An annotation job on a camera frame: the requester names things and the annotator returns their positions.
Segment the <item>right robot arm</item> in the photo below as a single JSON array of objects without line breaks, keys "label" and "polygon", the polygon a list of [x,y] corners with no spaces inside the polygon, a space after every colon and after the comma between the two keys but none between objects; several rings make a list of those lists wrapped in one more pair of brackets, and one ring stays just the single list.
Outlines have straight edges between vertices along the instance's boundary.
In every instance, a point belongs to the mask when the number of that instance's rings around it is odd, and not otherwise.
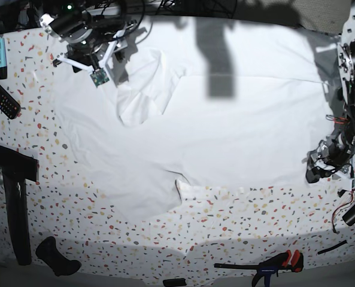
[{"label": "right robot arm", "polygon": [[145,16],[145,2],[139,20],[128,16],[126,1],[51,1],[40,17],[44,32],[66,43],[66,52],[52,64],[72,66],[75,73],[97,74],[108,66],[108,59],[127,47],[126,39],[140,26]]}]

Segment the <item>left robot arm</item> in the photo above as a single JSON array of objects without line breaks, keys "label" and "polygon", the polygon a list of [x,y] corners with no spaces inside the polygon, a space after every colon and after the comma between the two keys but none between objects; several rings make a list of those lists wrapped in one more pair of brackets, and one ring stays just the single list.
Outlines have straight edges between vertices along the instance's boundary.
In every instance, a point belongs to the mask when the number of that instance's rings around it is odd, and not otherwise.
[{"label": "left robot arm", "polygon": [[338,74],[341,89],[337,98],[342,102],[342,113],[332,116],[333,132],[322,139],[318,147],[308,153],[305,178],[313,184],[320,179],[337,175],[354,178],[352,158],[355,154],[355,1],[342,28],[336,45]]}]

